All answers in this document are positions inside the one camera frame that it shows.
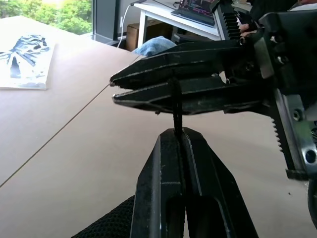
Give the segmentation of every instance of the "black mesh fabric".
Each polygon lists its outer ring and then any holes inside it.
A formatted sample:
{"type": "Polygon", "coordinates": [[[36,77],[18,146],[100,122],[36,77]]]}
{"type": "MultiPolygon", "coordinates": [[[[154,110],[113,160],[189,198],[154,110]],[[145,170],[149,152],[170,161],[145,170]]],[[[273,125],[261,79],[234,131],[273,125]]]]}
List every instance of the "black mesh fabric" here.
{"type": "Polygon", "coordinates": [[[129,238],[134,196],[72,238],[129,238]]]}

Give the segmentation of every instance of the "cardboard box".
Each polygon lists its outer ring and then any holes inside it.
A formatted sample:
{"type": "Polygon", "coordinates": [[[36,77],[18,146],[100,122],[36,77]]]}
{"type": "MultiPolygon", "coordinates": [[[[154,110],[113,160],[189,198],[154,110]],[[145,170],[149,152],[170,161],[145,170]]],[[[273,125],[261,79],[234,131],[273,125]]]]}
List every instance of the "cardboard box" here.
{"type": "MultiPolygon", "coordinates": [[[[133,51],[138,47],[139,23],[130,24],[127,27],[126,49],[133,51]]],[[[170,39],[173,27],[158,20],[149,20],[147,24],[146,41],[158,36],[170,39]]]]}

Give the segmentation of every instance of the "white cable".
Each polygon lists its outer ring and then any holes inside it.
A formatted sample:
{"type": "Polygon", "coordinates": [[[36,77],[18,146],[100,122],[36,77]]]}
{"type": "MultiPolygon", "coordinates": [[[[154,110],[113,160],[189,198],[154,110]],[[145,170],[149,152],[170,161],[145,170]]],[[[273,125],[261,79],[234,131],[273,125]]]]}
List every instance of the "white cable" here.
{"type": "Polygon", "coordinates": [[[121,42],[122,42],[124,20],[125,20],[125,16],[127,15],[127,12],[128,12],[128,10],[129,10],[129,7],[130,7],[130,6],[131,6],[131,4],[128,5],[128,7],[127,7],[127,9],[126,9],[126,11],[125,11],[125,14],[124,14],[124,16],[123,16],[123,20],[122,20],[122,24],[121,24],[121,39],[120,39],[120,42],[119,42],[117,48],[120,47],[120,44],[121,44],[121,42]]]}

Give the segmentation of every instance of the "blue cloth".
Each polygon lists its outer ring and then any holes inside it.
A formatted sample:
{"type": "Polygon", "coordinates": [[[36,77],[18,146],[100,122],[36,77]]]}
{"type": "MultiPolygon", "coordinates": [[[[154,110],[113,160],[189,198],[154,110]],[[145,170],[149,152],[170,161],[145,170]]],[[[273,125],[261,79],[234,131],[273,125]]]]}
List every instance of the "blue cloth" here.
{"type": "Polygon", "coordinates": [[[133,53],[150,57],[173,48],[176,44],[163,36],[146,41],[141,47],[136,48],[133,53]]]}

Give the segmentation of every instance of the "green tree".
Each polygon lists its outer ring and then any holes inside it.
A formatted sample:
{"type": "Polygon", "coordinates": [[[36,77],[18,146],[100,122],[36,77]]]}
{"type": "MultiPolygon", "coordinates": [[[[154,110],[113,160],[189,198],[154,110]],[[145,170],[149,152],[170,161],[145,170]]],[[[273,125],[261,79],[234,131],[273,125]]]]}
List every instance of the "green tree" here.
{"type": "Polygon", "coordinates": [[[0,18],[19,15],[79,35],[92,31],[92,0],[65,0],[60,6],[42,0],[0,0],[0,18]]]}

